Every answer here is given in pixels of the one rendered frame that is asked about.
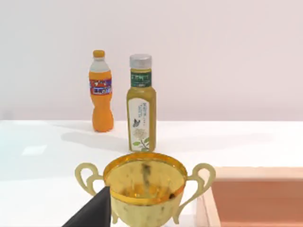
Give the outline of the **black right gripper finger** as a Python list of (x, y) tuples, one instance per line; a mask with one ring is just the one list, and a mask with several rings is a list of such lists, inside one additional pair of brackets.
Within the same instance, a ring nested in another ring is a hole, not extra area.
[(110, 187), (105, 186), (62, 227), (110, 227)]

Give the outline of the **gold trophy cup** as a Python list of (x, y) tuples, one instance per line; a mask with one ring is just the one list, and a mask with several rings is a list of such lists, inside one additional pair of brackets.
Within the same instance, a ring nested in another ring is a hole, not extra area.
[(134, 152), (111, 161), (100, 174), (92, 163), (74, 171), (79, 185), (97, 195), (94, 182), (110, 189), (112, 223), (128, 227), (162, 227), (170, 219), (179, 224), (184, 207), (203, 195), (216, 178), (215, 168), (197, 164), (188, 175), (177, 159), (155, 152)]

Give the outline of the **orange soda bottle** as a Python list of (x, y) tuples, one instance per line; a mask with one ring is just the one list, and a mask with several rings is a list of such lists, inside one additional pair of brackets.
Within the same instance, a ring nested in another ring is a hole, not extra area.
[(94, 50), (89, 69), (89, 90), (94, 109), (92, 126), (97, 132), (108, 132), (114, 127), (111, 111), (112, 74), (105, 61), (105, 51)]

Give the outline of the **green tea bottle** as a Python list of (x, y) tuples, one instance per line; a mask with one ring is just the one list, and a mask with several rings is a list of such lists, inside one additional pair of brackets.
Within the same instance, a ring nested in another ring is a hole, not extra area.
[(156, 147), (156, 90), (152, 87), (152, 57), (130, 56), (130, 88), (126, 95), (129, 150), (153, 152)]

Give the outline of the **shallow salmon-coloured box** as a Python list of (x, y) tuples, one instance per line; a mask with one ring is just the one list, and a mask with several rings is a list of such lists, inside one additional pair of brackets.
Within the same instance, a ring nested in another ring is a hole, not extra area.
[(303, 227), (303, 167), (216, 167), (196, 227)]

